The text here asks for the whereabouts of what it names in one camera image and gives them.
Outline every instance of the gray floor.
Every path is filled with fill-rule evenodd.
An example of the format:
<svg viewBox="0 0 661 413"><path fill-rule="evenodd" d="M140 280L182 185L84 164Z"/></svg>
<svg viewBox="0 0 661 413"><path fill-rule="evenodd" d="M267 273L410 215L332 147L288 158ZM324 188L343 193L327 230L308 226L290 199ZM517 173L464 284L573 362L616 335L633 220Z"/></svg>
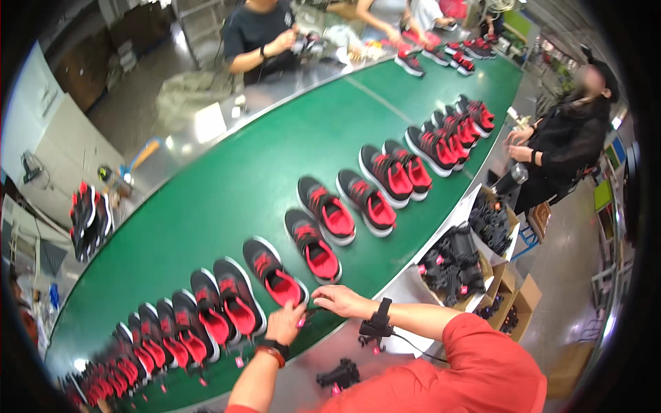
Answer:
<svg viewBox="0 0 661 413"><path fill-rule="evenodd" d="M128 163L150 137L169 134L157 121L155 104L163 81L196 69L185 44L176 41L179 33L173 25L171 37L141 58L87 114Z"/></svg>
<svg viewBox="0 0 661 413"><path fill-rule="evenodd" d="M143 58L100 101L90 119L130 161L147 139L159 133L154 99L162 82L190 69L193 63L188 52L175 41L166 42ZM538 92L538 79L524 75L512 106L521 115L534 116ZM494 151L504 152L504 148ZM544 243L510 264L519 274L518 285L522 276L530 273L543 293L520 344L546 374L562 346L579 339L589 321L596 317L590 299L590 278L599 271L600 250L593 190L590 182L583 181L571 196L553 206ZM522 245L519 240L516 251L523 249ZM550 400L545 412L559 411L563 404L563 400Z"/></svg>

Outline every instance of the black cable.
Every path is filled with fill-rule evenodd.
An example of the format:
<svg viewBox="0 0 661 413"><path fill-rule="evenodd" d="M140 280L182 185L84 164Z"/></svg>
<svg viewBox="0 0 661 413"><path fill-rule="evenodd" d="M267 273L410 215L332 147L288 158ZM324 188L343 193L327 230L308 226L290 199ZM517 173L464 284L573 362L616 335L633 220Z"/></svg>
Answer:
<svg viewBox="0 0 661 413"><path fill-rule="evenodd" d="M395 336L395 337L399 337L399 338L401 338L402 340L404 340L405 342L409 343L411 347L413 347L414 349L418 350L418 351L419 351L420 353L422 353L423 355L425 355L425 356L427 356L427 357L429 357L429 358L431 358L431 359L434 359L434 360L438 360L438 361L442 361L442 362L444 362L444 363L447 363L447 360L440 359L440 358L438 358L438 357L434 357L434 356L432 356L431 354L427 354L427 353L423 352L422 350L420 350L419 348L417 348L416 346L414 346L413 343L410 342L407 338L402 337L402 336L400 336L400 335L397 334L397 333L392 333L392 335Z"/></svg>

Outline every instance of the woman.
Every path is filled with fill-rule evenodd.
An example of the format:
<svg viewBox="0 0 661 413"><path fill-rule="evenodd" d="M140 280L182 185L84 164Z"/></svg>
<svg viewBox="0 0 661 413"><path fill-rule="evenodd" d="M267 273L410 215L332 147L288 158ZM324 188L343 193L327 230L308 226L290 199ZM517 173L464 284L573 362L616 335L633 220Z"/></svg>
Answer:
<svg viewBox="0 0 661 413"><path fill-rule="evenodd" d="M514 208L517 215L572 186L579 174L599 159L611 128L611 103L619 92L606 63L591 54L588 62L576 72L576 88L571 93L534 125L512 131L507 137L510 156L526 163L529 172Z"/></svg>

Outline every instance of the green board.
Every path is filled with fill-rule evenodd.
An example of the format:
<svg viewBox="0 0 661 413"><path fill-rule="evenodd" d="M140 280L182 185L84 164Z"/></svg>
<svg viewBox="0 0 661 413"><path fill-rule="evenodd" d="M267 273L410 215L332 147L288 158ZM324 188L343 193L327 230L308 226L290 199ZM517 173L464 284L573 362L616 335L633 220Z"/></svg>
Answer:
<svg viewBox="0 0 661 413"><path fill-rule="evenodd" d="M484 100L496 114L497 131L521 77L500 58L478 62L471 77L423 57L421 62L428 71L423 79L388 61L319 87L247 125L172 178L121 226L78 281L52 335L49 370L63 374L73 360L89 359L140 303L190 289L190 273L196 268L211 268L222 256L245 265L243 241L254 235L268 239L285 267L310 291L316 288L284 229L285 212L298 207L298 178L311 174L335 191L340 169L359 171L361 146L402 141L409 122L421 124L459 93ZM493 141L482 140L472 150L467 172L477 172ZM428 197L397 210L397 228L384 239L373 237L355 213L356 240L333 247L342 262L342 283L366 297L376 295L441 225L470 176L434 175ZM278 308L263 287L253 285L266 314ZM334 315L318 317L301 332L292 356L342 322ZM166 394L150 385L145 390L149 402L135 398L134 403L142 412L162 412L225 393L241 373L236 355L210 365L207 387L175 369L165 379Z"/></svg>

